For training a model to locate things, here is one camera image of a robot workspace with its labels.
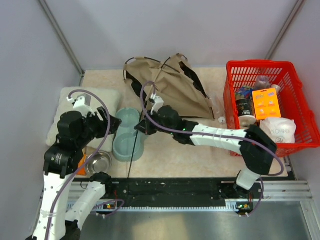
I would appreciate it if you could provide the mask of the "black tent pole crossing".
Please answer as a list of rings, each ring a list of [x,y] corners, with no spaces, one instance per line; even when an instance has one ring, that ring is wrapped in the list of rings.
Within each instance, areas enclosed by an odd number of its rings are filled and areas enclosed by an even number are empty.
[[[134,58],[130,58],[128,59],[125,64],[127,64],[129,61],[133,60]],[[163,64],[166,64],[167,61],[170,59],[170,57],[168,57]],[[123,80],[127,79],[126,77],[126,70],[124,69],[123,67]],[[139,116],[139,121],[143,118],[143,110],[142,112],[140,113],[140,116]],[[137,144],[137,139],[138,139],[138,135],[139,135],[139,132],[136,130],[135,131],[135,139],[134,139],[134,145],[133,145],[133,149],[132,149],[132,154],[131,154],[131,159],[130,159],[130,165],[129,165],[129,170],[128,170],[128,175],[127,175],[127,180],[129,180],[130,178],[130,174],[131,174],[131,169],[132,169],[132,164],[133,164],[133,158],[134,158],[134,153],[135,153],[135,149],[136,149],[136,144]]]

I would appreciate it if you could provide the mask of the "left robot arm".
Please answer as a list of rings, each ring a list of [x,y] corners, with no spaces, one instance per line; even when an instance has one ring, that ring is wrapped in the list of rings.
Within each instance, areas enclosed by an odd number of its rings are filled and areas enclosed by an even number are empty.
[[[68,210],[71,183],[75,178],[83,149],[93,139],[114,134],[122,121],[107,115],[103,107],[83,116],[79,111],[61,115],[57,124],[56,142],[44,155],[44,193],[39,218],[30,240],[78,240],[83,225],[101,198],[109,198],[114,191],[112,178],[96,173],[82,196]]]

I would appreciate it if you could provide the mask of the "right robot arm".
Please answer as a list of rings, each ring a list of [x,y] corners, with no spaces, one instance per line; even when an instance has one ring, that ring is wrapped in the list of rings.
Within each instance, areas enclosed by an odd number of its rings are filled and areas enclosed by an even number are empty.
[[[209,146],[242,156],[245,167],[233,185],[233,192],[239,198],[249,195],[255,181],[270,173],[276,157],[277,145],[256,125],[247,129],[210,127],[183,119],[168,105],[156,112],[146,111],[135,129],[149,136],[158,132],[170,134],[182,145]]]

